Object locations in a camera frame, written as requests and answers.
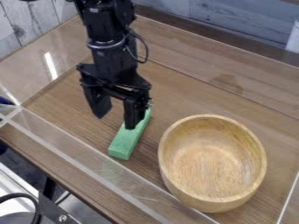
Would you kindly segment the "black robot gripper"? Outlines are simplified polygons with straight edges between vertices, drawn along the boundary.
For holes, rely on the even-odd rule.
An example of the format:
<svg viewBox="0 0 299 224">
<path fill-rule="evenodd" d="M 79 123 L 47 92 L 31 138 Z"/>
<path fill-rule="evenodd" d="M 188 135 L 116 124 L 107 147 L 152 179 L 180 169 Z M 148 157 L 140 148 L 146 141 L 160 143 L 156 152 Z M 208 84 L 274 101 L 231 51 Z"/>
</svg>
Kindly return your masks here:
<svg viewBox="0 0 299 224">
<path fill-rule="evenodd" d="M 79 64 L 81 87 L 91 111 L 102 119 L 112 109 L 111 97 L 124 100 L 126 129 L 134 130 L 146 119 L 151 83 L 138 73 L 142 62 L 136 55 L 136 42 L 88 41 L 94 62 Z"/>
</svg>

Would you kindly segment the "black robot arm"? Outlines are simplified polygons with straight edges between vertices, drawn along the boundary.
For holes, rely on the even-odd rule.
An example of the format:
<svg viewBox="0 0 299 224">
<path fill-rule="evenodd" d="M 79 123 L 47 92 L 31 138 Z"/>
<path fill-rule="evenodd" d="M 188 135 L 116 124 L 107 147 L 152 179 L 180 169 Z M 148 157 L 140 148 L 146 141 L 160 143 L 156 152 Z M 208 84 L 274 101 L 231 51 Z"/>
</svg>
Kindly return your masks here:
<svg viewBox="0 0 299 224">
<path fill-rule="evenodd" d="M 124 105 L 124 123 L 134 129 L 146 118 L 151 83 L 138 73 L 143 38 L 131 28 L 136 20 L 131 0 L 71 0 L 87 29 L 94 62 L 79 64 L 80 85 L 96 117 L 107 115 L 116 98 Z"/>
</svg>

